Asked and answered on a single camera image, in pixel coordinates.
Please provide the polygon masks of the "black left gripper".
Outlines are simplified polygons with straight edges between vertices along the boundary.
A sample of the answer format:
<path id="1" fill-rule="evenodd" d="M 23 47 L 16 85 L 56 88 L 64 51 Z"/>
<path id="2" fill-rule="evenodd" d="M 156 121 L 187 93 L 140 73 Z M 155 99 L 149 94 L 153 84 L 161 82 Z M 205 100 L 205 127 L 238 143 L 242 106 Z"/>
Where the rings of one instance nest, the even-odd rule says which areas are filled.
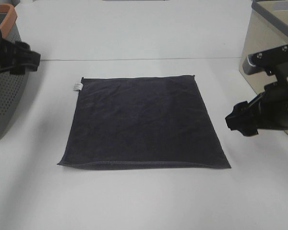
<path id="1" fill-rule="evenodd" d="M 10 71 L 11 75 L 36 72 L 41 55 L 32 51 L 29 44 L 16 41 L 15 44 L 0 38 L 0 73 Z"/>

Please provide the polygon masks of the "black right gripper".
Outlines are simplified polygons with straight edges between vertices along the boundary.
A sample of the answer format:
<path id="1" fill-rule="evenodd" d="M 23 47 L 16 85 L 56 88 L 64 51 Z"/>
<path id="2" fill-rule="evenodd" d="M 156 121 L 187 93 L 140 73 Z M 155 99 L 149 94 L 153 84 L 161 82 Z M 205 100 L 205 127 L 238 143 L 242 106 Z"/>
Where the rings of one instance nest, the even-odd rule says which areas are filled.
<path id="1" fill-rule="evenodd" d="M 258 135 L 259 129 L 288 130 L 288 83 L 273 82 L 265 91 L 248 102 L 240 102 L 225 118 L 230 130 L 239 130 L 245 137 Z"/>

